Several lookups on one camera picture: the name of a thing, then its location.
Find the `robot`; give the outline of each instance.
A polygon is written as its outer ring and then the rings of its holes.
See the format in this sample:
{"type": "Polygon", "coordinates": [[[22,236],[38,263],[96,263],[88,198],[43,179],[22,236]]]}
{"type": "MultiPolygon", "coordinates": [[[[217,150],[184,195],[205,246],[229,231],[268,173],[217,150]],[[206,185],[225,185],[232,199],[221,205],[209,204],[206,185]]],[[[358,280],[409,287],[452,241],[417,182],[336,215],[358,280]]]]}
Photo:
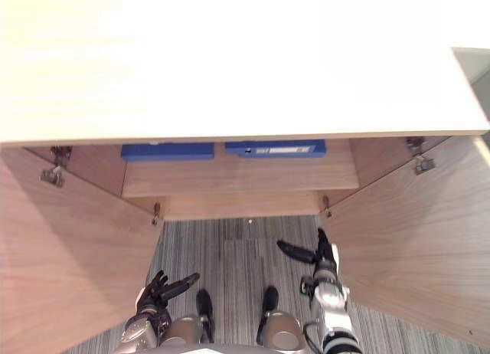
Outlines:
{"type": "Polygon", "coordinates": [[[198,314],[182,317],[174,322],[168,314],[168,301],[184,293],[199,279],[192,274],[183,280],[167,284],[167,277],[159,271],[136,299],[136,314],[125,326],[114,354],[314,354],[362,353],[347,312],[349,289],[338,279],[338,249],[330,244],[325,232],[318,229],[318,247],[309,251],[285,241],[278,247],[288,257],[314,265],[311,276],[303,276],[299,291],[309,298],[315,319],[301,327],[289,313],[277,310],[279,294],[275,287],[266,289],[262,318],[257,330],[259,346],[232,346],[214,343],[214,318],[211,297],[200,290],[196,297],[198,314]],[[321,348],[308,335],[308,328],[316,326],[321,348]]]}

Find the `black cable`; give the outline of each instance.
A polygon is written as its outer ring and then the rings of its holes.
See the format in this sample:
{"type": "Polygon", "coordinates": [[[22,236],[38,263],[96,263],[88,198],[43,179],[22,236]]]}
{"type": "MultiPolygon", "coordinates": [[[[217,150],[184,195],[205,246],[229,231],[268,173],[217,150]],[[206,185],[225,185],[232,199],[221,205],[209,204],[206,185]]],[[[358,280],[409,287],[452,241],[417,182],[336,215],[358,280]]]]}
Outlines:
{"type": "Polygon", "coordinates": [[[312,350],[314,354],[323,354],[323,352],[315,345],[313,340],[308,335],[308,327],[316,326],[316,325],[317,322],[315,321],[305,323],[303,325],[303,335],[305,336],[306,343],[308,344],[309,348],[312,350]]]}

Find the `label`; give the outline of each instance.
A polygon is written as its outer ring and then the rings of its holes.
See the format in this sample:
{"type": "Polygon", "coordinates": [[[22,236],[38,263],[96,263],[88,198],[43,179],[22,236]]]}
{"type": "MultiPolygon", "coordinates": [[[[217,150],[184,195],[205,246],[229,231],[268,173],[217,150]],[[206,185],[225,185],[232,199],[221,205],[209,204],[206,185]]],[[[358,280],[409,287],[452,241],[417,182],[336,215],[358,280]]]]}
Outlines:
{"type": "Polygon", "coordinates": [[[269,149],[256,149],[256,153],[305,153],[311,152],[311,146],[298,146],[298,147],[271,147],[269,149]]]}

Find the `metal hinge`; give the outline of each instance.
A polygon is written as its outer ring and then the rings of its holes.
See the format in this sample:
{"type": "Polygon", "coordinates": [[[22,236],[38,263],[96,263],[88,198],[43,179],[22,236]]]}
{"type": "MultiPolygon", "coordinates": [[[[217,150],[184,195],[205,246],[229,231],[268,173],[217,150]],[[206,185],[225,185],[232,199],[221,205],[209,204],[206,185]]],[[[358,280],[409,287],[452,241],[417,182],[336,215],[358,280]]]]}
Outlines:
{"type": "Polygon", "coordinates": [[[39,175],[42,182],[56,185],[58,188],[63,187],[64,179],[62,169],[65,169],[70,161],[72,146],[53,146],[51,154],[54,156],[54,167],[45,169],[39,175]]]}
{"type": "Polygon", "coordinates": [[[322,212],[325,214],[327,218],[332,216],[332,210],[330,209],[330,198],[328,196],[324,196],[322,199],[323,209],[322,212]]]}
{"type": "Polygon", "coordinates": [[[153,205],[153,219],[152,219],[152,225],[156,226],[158,224],[158,219],[160,218],[160,203],[156,202],[153,205]]]}
{"type": "Polygon", "coordinates": [[[415,168],[413,168],[416,175],[428,172],[436,167],[433,159],[423,155],[422,145],[425,143],[425,137],[407,137],[405,142],[412,157],[415,159],[415,168]]]}

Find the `wooden shelf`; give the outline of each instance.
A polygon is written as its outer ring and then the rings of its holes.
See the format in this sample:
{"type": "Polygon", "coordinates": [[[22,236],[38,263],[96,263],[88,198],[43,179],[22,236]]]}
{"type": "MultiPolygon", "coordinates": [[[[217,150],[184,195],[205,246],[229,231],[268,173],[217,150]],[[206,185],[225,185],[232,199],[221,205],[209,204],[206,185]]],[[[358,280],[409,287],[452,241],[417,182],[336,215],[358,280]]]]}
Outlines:
{"type": "Polygon", "coordinates": [[[168,195],[128,200],[149,211],[159,202],[161,216],[169,221],[316,215],[323,207],[322,195],[315,191],[168,195]]]}
{"type": "Polygon", "coordinates": [[[128,162],[122,196],[358,188],[349,141],[330,140],[327,147],[321,159],[243,159],[218,143],[211,161],[128,162]]]}

